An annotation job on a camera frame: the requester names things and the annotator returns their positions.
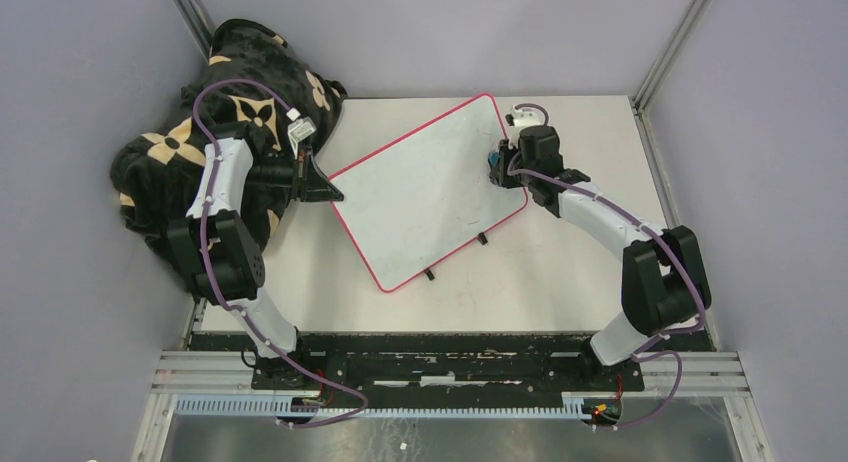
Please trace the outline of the blue whiteboard eraser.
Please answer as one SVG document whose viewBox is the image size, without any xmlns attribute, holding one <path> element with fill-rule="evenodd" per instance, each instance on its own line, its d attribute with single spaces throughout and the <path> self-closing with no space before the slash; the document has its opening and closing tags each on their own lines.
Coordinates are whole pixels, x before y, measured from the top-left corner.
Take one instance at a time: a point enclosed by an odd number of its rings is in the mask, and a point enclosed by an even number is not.
<svg viewBox="0 0 848 462">
<path fill-rule="evenodd" d="M 489 165 L 489 180 L 496 186 L 501 184 L 500 182 L 500 154 L 498 152 L 491 152 L 488 155 L 488 165 Z"/>
</svg>

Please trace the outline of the red-framed whiteboard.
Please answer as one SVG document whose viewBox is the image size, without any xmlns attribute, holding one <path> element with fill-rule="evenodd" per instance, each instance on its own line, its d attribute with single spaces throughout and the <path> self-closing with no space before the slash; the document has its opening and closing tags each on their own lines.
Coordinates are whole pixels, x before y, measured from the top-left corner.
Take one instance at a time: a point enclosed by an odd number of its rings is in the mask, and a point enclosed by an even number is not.
<svg viewBox="0 0 848 462">
<path fill-rule="evenodd" d="M 520 213 L 529 197 L 489 179 L 507 133 L 482 93 L 340 169 L 333 205 L 378 289 L 391 293 Z"/>
</svg>

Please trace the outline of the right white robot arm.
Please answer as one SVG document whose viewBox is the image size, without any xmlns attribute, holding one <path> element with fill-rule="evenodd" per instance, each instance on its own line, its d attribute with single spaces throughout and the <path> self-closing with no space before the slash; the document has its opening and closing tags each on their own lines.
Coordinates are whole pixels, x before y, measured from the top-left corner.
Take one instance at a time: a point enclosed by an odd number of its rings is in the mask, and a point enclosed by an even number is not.
<svg viewBox="0 0 848 462">
<path fill-rule="evenodd" d="M 565 166 L 556 130 L 538 123 L 494 134 L 409 133 L 331 177 L 333 208 L 377 287 L 392 292 L 529 203 L 581 229 L 622 266 L 620 312 L 589 341 L 581 382 L 603 389 L 619 363 L 663 337 L 701 329 L 710 304 L 697 238 L 608 198 Z"/>
</svg>

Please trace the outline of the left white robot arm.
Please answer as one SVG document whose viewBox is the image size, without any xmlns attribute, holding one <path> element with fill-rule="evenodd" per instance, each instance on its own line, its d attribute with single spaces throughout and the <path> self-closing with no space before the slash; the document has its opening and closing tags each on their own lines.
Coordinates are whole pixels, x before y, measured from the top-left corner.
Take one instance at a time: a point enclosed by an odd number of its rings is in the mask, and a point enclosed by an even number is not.
<svg viewBox="0 0 848 462">
<path fill-rule="evenodd" d="M 306 203 L 345 197 L 318 167 L 308 142 L 298 144 L 291 159 L 261 162 L 250 146 L 247 123 L 220 124 L 211 135 L 196 198 L 183 218 L 169 223 L 166 239 L 190 292 L 221 307 L 247 332 L 254 344 L 253 369 L 269 380 L 303 388 L 312 381 L 315 364 L 298 352 L 299 330 L 282 316 L 264 286 L 265 262 L 242 219 L 242 202 L 246 189 L 260 185 L 285 189 L 288 200 Z"/>
</svg>

